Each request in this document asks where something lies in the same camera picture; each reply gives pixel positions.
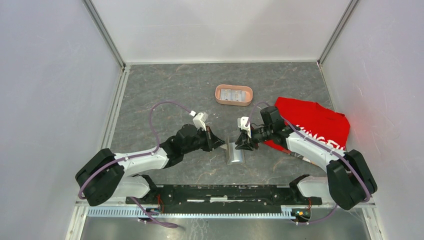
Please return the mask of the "grey card holder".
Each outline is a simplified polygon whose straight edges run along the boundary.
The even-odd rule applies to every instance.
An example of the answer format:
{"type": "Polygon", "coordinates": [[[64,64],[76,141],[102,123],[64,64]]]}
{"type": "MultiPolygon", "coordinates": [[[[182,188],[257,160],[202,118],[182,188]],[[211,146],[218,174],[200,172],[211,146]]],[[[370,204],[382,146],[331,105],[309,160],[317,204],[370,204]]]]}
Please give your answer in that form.
{"type": "Polygon", "coordinates": [[[243,150],[236,149],[234,142],[228,142],[220,146],[225,150],[225,163],[227,165],[244,164],[245,157],[243,150]]]}

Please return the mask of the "grey credit card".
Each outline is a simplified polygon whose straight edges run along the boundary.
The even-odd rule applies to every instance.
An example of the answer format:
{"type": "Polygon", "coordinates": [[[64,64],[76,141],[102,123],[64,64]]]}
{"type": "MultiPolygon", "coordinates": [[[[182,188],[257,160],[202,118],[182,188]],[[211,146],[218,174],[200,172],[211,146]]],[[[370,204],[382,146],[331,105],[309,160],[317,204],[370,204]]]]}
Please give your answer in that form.
{"type": "Polygon", "coordinates": [[[232,89],[231,97],[233,102],[244,102],[246,99],[246,92],[240,89],[232,89]]]}
{"type": "Polygon", "coordinates": [[[232,90],[222,88],[220,90],[220,100],[222,101],[231,101],[232,100],[232,90]]]}

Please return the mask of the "pink oval tray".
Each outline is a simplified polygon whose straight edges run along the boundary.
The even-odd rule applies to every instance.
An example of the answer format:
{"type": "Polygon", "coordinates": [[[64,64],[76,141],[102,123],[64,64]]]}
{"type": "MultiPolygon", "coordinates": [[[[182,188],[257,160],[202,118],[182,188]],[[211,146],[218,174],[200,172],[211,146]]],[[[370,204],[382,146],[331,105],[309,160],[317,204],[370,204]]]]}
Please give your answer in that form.
{"type": "Polygon", "coordinates": [[[246,107],[253,100],[253,90],[244,85],[220,84],[215,88],[214,95],[221,105],[246,107]]]}

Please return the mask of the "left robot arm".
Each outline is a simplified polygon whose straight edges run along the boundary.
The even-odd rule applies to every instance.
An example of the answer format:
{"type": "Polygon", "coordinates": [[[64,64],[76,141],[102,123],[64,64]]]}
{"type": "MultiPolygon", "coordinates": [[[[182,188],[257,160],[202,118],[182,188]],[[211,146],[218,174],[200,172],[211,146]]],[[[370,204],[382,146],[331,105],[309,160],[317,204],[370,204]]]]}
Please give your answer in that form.
{"type": "Polygon", "coordinates": [[[148,150],[113,153],[103,148],[76,173],[78,198],[92,207],[120,197],[134,197],[151,204],[157,198],[157,190],[148,177],[141,175],[143,172],[173,167],[188,153],[211,152],[224,144],[209,126],[196,128],[185,124],[158,147],[148,150]]]}

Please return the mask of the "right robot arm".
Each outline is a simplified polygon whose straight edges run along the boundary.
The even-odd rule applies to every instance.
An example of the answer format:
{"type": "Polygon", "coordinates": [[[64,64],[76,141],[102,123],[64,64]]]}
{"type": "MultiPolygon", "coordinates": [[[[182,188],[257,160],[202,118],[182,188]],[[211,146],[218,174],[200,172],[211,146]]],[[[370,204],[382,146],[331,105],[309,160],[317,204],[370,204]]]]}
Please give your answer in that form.
{"type": "Polygon", "coordinates": [[[308,135],[300,127],[283,118],[275,106],[260,111],[263,123],[252,127],[251,119],[237,119],[240,135],[237,150],[253,151],[260,143],[272,141],[284,149],[299,154],[321,168],[326,176],[306,176],[289,189],[289,199],[302,204],[309,197],[327,198],[344,210],[368,202],[378,191],[375,178],[363,156],[355,149],[345,151],[327,145],[308,135]]]}

